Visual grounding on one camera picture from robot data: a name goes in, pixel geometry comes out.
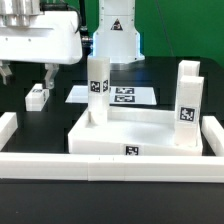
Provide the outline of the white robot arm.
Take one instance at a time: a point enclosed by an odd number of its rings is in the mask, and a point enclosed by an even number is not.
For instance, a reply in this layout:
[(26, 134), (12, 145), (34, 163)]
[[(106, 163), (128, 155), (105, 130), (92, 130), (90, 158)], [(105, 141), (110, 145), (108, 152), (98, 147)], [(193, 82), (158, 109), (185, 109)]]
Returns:
[(135, 0), (99, 0), (99, 26), (88, 36), (85, 9), (61, 1), (0, 0), (0, 75), (12, 76), (12, 61), (43, 63), (44, 85), (54, 87), (61, 64), (75, 64), (83, 48), (125, 66), (140, 61), (140, 34), (135, 28)]

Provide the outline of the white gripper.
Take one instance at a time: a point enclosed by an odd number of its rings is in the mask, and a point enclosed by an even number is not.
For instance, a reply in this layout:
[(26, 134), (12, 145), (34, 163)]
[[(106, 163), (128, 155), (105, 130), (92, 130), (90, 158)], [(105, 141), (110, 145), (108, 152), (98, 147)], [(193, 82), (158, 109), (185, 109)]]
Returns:
[[(0, 18), (0, 60), (46, 64), (47, 89), (54, 88), (58, 64), (74, 64), (82, 57), (82, 44), (75, 11), (45, 11), (30, 18), (28, 27), (9, 27)], [(9, 64), (0, 61), (0, 75), (7, 85)]]

